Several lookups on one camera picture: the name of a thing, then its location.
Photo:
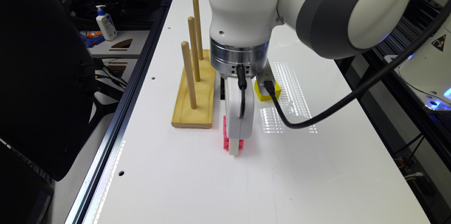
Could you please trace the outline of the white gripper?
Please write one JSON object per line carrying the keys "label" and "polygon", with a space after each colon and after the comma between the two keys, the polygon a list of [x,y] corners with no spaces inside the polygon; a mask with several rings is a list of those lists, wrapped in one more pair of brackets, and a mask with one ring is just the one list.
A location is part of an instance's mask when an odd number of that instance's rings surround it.
{"label": "white gripper", "polygon": [[237,155],[240,149],[239,139],[248,139],[252,136],[254,121],[254,89],[252,80],[246,77],[244,115],[240,118],[242,106],[242,91],[238,86],[236,77],[225,79],[225,111],[226,133],[229,139],[228,150],[230,155]]}

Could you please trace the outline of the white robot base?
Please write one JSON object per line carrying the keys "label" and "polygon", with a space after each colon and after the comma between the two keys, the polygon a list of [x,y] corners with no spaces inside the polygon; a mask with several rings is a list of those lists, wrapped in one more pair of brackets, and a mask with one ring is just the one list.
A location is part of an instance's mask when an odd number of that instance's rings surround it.
{"label": "white robot base", "polygon": [[431,112],[450,112],[450,19],[395,72]]}

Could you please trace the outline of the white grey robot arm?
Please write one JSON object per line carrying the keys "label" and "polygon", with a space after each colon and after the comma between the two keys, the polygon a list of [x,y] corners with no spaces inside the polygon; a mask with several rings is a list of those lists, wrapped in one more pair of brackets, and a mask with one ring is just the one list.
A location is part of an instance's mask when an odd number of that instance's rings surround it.
{"label": "white grey robot arm", "polygon": [[228,150],[252,134],[252,79],[267,95],[275,81],[267,51],[277,25],[293,28],[321,57],[342,59],[382,42],[395,28],[409,0],[209,0],[212,66],[225,82]]}

